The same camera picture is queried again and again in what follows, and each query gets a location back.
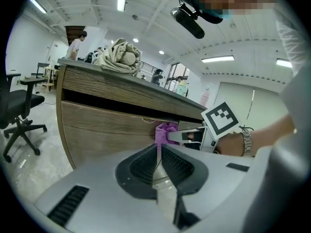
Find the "railing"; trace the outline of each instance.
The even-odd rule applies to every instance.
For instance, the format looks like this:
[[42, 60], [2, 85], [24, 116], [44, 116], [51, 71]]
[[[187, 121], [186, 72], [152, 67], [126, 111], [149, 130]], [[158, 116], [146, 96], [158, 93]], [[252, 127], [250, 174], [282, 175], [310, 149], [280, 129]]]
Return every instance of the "railing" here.
[[141, 61], [140, 63], [140, 67], [141, 67], [141, 70], [150, 74], [151, 76], [153, 76], [153, 74], [155, 73], [155, 71], [158, 69], [150, 64], [147, 64], [143, 61]]

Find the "metal wristwatch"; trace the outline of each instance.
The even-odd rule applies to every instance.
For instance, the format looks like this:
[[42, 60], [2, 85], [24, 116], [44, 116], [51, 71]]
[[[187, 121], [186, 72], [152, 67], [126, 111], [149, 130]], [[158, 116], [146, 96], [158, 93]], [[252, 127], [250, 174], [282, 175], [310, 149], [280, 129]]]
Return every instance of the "metal wristwatch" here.
[[251, 150], [252, 150], [252, 137], [251, 133], [249, 131], [243, 131], [241, 132], [243, 135], [244, 140], [244, 153], [243, 156], [251, 156]]

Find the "desk top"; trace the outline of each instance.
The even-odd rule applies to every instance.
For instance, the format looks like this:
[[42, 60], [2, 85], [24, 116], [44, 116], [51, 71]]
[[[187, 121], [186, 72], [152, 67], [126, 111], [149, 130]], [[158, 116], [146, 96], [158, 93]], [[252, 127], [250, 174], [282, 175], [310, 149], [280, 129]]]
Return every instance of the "desk top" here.
[[93, 65], [90, 63], [85, 63], [85, 62], [81, 62], [81, 61], [74, 61], [74, 60], [67, 60], [67, 59], [58, 59], [57, 61], [59, 64], [61, 65], [67, 65], [70, 67], [74, 67], [95, 75], [100, 75], [100, 76], [114, 76], [114, 78], [119, 78], [122, 80], [126, 80], [129, 84], [130, 83], [136, 83], [139, 84], [141, 86], [143, 86], [145, 89], [152, 89], [152, 90], [156, 90], [160, 93], [166, 94], [168, 96], [170, 96], [172, 99], [174, 100], [181, 100], [187, 104], [191, 104], [192, 106], [197, 107], [198, 109], [201, 109], [202, 111], [206, 110], [206, 108], [188, 98], [185, 98], [175, 92], [172, 92], [168, 89], [165, 89], [159, 85], [156, 85], [154, 83], [139, 79], [137, 77], [134, 77], [132, 75], [129, 74], [124, 74], [124, 73], [118, 73], [118, 72], [114, 72], [111, 70], [105, 70], [102, 69], [100, 66], [97, 65]]

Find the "blue face mask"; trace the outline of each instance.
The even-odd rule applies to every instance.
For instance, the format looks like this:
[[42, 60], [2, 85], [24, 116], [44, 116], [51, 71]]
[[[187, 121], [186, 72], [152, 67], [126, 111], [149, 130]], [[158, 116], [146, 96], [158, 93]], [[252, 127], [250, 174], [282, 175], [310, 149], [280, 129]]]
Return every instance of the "blue face mask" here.
[[224, 11], [224, 10], [211, 10], [211, 9], [206, 9], [204, 3], [200, 3], [200, 0], [193, 0], [195, 3], [199, 5], [199, 8], [204, 12], [208, 13], [214, 17], [219, 17], [223, 19], [228, 19], [230, 18], [229, 11]]

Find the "floor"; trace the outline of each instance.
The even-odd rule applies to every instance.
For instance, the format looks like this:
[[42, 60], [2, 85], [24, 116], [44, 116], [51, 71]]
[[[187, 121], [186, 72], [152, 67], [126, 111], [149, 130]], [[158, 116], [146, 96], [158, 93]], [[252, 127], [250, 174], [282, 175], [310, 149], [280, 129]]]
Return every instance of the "floor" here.
[[[26, 89], [23, 85], [14, 85], [11, 91]], [[40, 106], [31, 109], [28, 116], [33, 124], [45, 124], [48, 128], [46, 133], [42, 129], [27, 132], [31, 142], [40, 149], [41, 155], [34, 155], [33, 150], [26, 144], [24, 139], [19, 137], [9, 151], [12, 158], [11, 163], [6, 163], [0, 156], [0, 163], [7, 172], [7, 177], [12, 182], [16, 191], [30, 202], [34, 202], [53, 183], [66, 176], [72, 171], [66, 157], [63, 145], [59, 136], [56, 118], [56, 92], [45, 93], [42, 90], [40, 95], [45, 101]], [[0, 149], [3, 150], [8, 142], [0, 130]], [[154, 189], [158, 191], [158, 207], [164, 217], [173, 221], [176, 188], [168, 178], [161, 163], [154, 174]]]

